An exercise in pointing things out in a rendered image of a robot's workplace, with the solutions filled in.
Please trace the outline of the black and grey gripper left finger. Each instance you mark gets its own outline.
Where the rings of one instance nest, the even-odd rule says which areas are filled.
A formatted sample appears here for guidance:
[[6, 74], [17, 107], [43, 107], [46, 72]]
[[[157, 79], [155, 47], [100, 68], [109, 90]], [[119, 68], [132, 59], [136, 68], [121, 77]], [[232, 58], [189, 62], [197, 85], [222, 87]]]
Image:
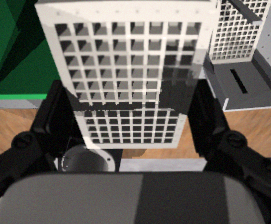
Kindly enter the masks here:
[[53, 81], [44, 100], [30, 130], [17, 134], [0, 154], [0, 198], [18, 179], [58, 171], [54, 161], [66, 152], [75, 114], [62, 80]]

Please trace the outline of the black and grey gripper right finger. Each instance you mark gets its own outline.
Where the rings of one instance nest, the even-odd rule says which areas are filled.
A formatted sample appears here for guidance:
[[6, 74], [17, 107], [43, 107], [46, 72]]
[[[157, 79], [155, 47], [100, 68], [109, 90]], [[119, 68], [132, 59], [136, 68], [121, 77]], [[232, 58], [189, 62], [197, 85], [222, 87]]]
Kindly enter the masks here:
[[207, 161], [202, 171], [237, 177], [245, 183], [269, 210], [267, 224], [271, 224], [271, 161], [248, 147], [242, 133], [230, 130], [207, 79], [198, 79], [187, 117], [195, 151]]

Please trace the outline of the green bin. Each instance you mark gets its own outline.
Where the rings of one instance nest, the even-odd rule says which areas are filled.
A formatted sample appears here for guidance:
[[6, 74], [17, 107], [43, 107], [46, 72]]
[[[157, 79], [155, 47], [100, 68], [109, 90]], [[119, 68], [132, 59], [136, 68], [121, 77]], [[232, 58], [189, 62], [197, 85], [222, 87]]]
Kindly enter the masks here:
[[0, 0], [0, 99], [45, 99], [61, 80], [36, 2]]

